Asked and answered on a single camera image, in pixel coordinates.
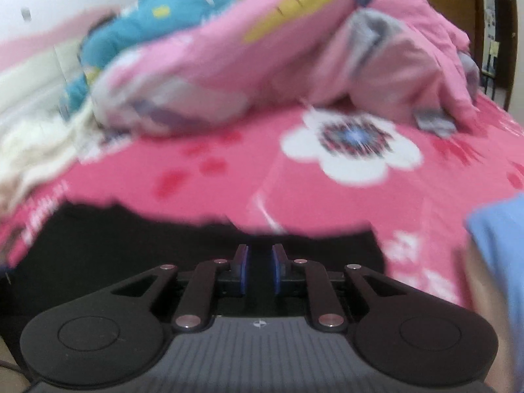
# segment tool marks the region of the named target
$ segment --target round pad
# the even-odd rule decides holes
[[[497,338],[488,322],[454,304],[400,295],[373,302],[355,345],[371,366],[399,381],[451,387],[485,376]]]
[[[105,317],[79,317],[67,322],[58,332],[58,339],[70,349],[93,352],[109,347],[119,338],[116,322]]]
[[[460,340],[460,329],[439,317],[418,316],[400,325],[400,335],[410,345],[422,350],[446,350]]]
[[[69,388],[99,388],[138,375],[160,355],[162,325],[138,300],[88,295],[35,317],[22,332],[27,365]]]

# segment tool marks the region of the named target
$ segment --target blue stuffed toy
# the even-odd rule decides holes
[[[176,31],[197,27],[220,15],[235,0],[138,0],[135,7],[122,11],[94,28],[84,39],[80,64],[84,73],[67,85],[60,113],[69,119],[77,112],[98,74],[122,51]]]

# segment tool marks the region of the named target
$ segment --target logo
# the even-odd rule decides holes
[[[266,321],[263,321],[262,319],[259,319],[255,322],[253,322],[253,326],[258,328],[258,329],[262,329],[264,328],[265,326],[267,325],[267,322]]]

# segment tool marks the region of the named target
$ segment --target black cloth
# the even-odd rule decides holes
[[[252,253],[282,243],[290,258],[319,261],[327,270],[360,264],[384,272],[371,231],[307,238],[247,234],[229,224],[201,226],[144,219],[120,205],[64,204],[45,224],[25,259],[0,283],[0,335],[20,359],[18,341],[28,321],[51,307],[161,264],[193,270],[205,260],[231,258],[239,244]]]

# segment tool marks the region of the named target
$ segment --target white blanket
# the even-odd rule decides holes
[[[0,218],[34,187],[66,171],[86,146],[102,140],[91,99],[69,123],[57,112],[20,120],[0,141]]]

